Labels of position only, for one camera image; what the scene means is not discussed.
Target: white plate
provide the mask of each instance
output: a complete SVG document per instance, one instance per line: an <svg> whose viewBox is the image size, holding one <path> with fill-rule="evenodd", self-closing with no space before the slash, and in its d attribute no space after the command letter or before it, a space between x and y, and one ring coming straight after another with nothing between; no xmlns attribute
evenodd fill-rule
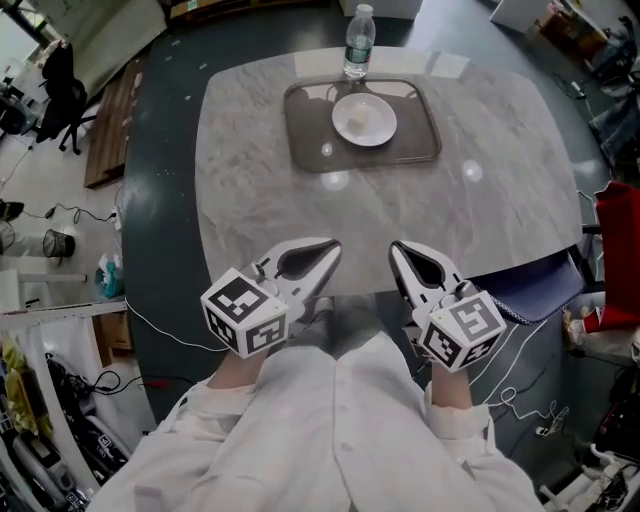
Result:
<svg viewBox="0 0 640 512"><path fill-rule="evenodd" d="M367 109L366 123L360 126L351 120L356 105ZM389 104L373 94L356 93L345 96L333 107L333 126L340 135L358 146L379 146L387 142L398 127L396 114Z"/></svg>

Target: brown tray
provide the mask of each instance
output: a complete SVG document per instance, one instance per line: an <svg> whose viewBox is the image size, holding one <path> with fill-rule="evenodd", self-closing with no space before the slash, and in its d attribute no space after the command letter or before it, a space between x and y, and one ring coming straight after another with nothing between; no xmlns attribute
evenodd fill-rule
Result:
<svg viewBox="0 0 640 512"><path fill-rule="evenodd" d="M344 96L358 92L382 98L395 112L398 128L388 142L357 146L334 128L333 107ZM423 162L437 158L442 149L427 99L407 77L375 75L364 81L325 77L300 82L285 92L284 114L293 162L308 172Z"/></svg>

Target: white marble tabletop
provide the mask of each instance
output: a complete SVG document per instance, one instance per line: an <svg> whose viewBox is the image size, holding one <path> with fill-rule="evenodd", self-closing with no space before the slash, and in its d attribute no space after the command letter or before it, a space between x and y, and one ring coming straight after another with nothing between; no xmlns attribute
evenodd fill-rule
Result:
<svg viewBox="0 0 640 512"><path fill-rule="evenodd" d="M311 174L292 163L289 86L339 76L343 49L228 69L207 86L196 146L202 245L212 280L283 240L340 240L327 294L392 290L393 240L427 244L465 276L531 262L581 237L576 185L558 128L533 83L442 53L376 47L370 72L412 76L442 139L432 162Z"/></svg>

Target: dark floor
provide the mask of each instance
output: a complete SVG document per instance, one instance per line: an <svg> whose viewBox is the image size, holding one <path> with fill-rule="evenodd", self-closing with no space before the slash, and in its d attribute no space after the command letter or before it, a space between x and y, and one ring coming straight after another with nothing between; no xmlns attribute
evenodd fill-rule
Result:
<svg viewBox="0 0 640 512"><path fill-rule="evenodd" d="M530 78L558 123L578 188L592 195L608 181L608 170L587 127L585 105L569 99L551 78L552 73L569 80L583 74L539 37L524 37L491 24L493 5L479 0L425 0L415 23L376 19L376 44L456 53ZM170 29L154 43L131 128L123 247L128 300L158 327L189 343L206 344L211 336L199 304L210 278L194 190L197 122L209 78L274 55L342 46L348 21L337 3L274 8ZM594 97L592 106L601 110L607 101ZM165 170L175 172L173 181L166 179ZM585 222L592 222L591 205L585 200L582 206ZM404 309L398 294L381 294L378 300L385 323L397 340L404 340L399 331ZM222 358L180 346L135 317L131 325L144 374L203 379ZM477 400L482 401L499 382L532 330L522 327L514 334L474 387ZM508 413L497 421L498 446L529 472L536 485L551 486L576 466L572 444L593 436L616 370L598 361L569 360L560 348L557 316L527 344L502 386L525 388L549 366L535 388L516 400L518 410L522 414L537 408L546 413L553 399L558 400L557 411L567 404L571 407L566 435L536 437L531 425L540 421L533 417L519 422ZM428 371L421 378L426 380ZM170 390L148 388L158 420L184 390L179 385ZM494 410L494 417L502 412Z"/></svg>

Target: blue chair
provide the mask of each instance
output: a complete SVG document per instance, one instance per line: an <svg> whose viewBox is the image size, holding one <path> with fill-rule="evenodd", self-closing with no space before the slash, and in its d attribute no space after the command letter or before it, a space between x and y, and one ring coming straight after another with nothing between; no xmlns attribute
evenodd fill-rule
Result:
<svg viewBox="0 0 640 512"><path fill-rule="evenodd" d="M542 322L578 295L604 290L604 282L596 281L588 260L591 238L600 234L600 226L583 226L582 231L586 236L580 247L574 245L525 265L474 277L471 282L489 292L510 320L523 325Z"/></svg>

